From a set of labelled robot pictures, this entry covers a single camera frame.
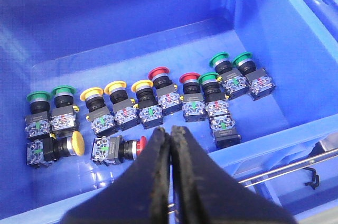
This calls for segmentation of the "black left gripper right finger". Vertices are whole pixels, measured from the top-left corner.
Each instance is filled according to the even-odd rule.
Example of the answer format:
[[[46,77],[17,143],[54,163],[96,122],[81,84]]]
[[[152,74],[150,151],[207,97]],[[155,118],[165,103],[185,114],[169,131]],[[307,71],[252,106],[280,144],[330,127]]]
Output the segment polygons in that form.
[[[219,167],[187,127],[172,127],[171,155],[180,223],[296,223],[285,209]]]

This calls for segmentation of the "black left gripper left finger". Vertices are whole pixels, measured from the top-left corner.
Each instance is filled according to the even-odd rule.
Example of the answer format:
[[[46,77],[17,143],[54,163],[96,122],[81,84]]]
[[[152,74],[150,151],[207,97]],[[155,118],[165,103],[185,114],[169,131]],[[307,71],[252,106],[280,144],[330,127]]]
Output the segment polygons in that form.
[[[170,139],[159,127],[113,184],[67,211],[62,223],[168,223],[169,187]]]

